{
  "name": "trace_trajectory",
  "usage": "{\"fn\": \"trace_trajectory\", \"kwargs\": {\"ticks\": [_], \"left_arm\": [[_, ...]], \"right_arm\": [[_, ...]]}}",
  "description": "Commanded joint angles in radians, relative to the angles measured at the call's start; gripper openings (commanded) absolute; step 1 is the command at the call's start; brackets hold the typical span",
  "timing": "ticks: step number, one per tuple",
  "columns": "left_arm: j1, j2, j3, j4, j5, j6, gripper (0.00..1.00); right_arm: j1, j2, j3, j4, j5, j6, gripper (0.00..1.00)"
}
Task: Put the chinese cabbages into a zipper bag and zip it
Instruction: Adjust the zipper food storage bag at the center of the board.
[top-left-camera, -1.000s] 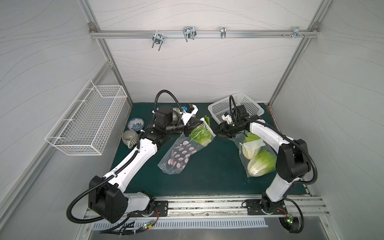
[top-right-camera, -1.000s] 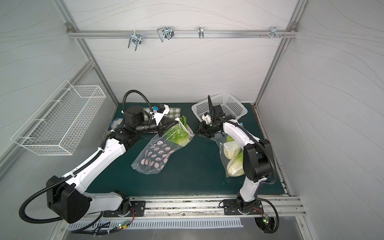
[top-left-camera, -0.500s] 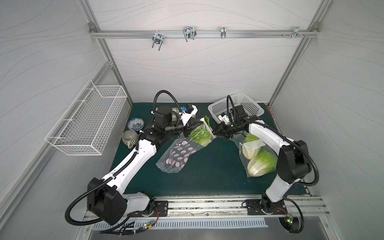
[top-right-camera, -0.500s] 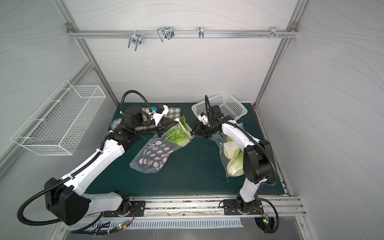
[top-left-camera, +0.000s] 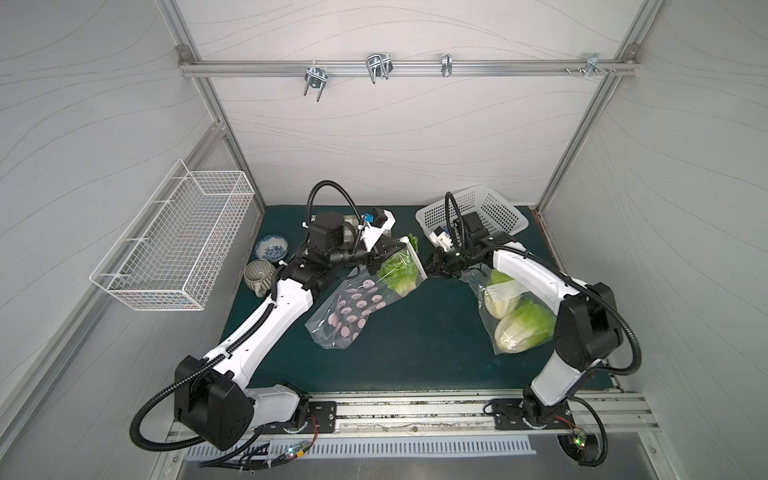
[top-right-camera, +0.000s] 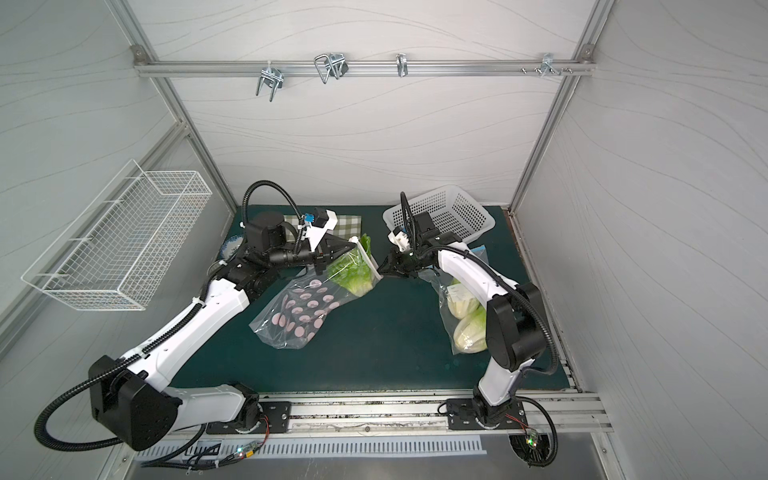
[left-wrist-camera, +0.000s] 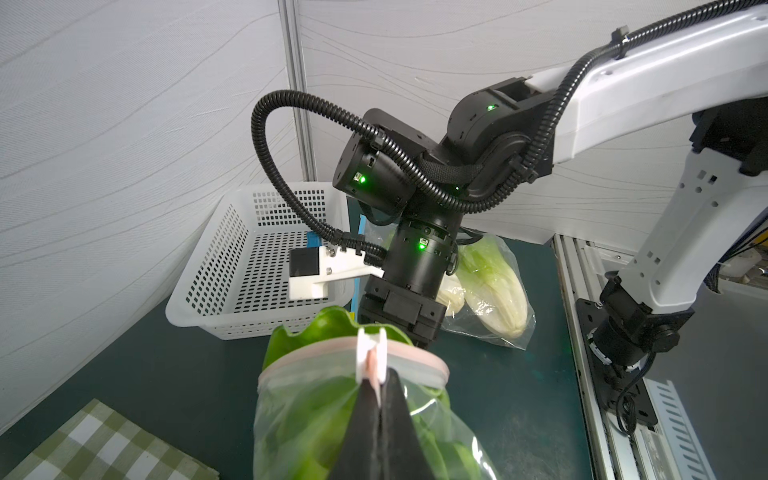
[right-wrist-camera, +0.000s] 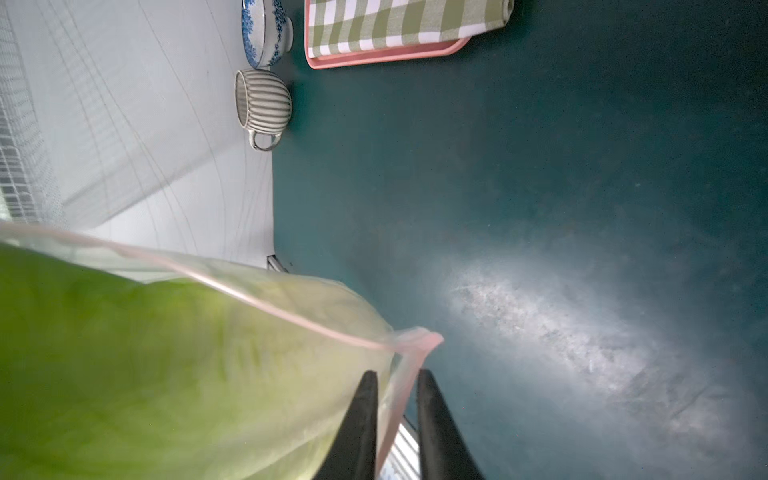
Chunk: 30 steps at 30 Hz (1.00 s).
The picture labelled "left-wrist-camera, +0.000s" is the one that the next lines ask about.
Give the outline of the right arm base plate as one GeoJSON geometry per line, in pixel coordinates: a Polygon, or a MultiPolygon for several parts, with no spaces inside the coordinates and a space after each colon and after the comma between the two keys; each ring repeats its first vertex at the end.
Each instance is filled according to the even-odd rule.
{"type": "Polygon", "coordinates": [[[639,373],[646,354],[621,337],[605,307],[587,299],[577,299],[575,306],[598,405],[615,413],[619,394],[639,373]]]}

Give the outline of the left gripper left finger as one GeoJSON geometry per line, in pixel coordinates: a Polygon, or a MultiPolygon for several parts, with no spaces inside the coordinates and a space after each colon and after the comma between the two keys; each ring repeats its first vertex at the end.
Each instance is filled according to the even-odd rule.
{"type": "Polygon", "coordinates": [[[369,380],[363,380],[339,455],[328,479],[380,479],[381,408],[369,380]]]}

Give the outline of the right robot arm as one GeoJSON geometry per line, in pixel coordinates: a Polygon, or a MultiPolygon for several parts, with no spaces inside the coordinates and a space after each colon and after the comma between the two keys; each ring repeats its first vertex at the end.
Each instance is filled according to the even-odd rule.
{"type": "Polygon", "coordinates": [[[568,70],[462,99],[432,141],[379,109],[353,123],[335,186],[399,219],[359,313],[420,345],[445,311],[459,221],[614,138],[686,114],[696,124],[677,192],[639,255],[604,288],[588,336],[596,373],[638,380],[673,348],[700,282],[767,204],[767,5],[715,1],[611,41],[568,70]]]}

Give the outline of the clear blue-zip zipper bag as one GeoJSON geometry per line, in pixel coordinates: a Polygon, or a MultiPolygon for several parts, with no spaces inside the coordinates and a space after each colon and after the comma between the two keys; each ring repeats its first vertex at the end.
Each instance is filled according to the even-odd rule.
{"type": "Polygon", "coordinates": [[[498,236],[461,231],[458,269],[444,275],[437,301],[446,307],[442,329],[508,348],[527,348],[536,317],[515,255],[498,236]]]}

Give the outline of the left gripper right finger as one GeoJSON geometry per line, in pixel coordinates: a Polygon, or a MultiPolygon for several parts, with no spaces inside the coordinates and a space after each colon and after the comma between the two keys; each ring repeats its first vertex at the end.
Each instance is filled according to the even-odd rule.
{"type": "Polygon", "coordinates": [[[380,478],[434,479],[416,434],[398,373],[389,368],[381,387],[380,478]]]}

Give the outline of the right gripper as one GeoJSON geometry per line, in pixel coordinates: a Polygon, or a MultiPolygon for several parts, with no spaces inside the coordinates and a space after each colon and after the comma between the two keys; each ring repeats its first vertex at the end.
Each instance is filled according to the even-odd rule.
{"type": "Polygon", "coordinates": [[[446,307],[437,300],[443,276],[456,263],[460,215],[404,217],[392,238],[383,275],[370,278],[358,307],[363,324],[388,324],[419,348],[436,340],[446,307]]]}

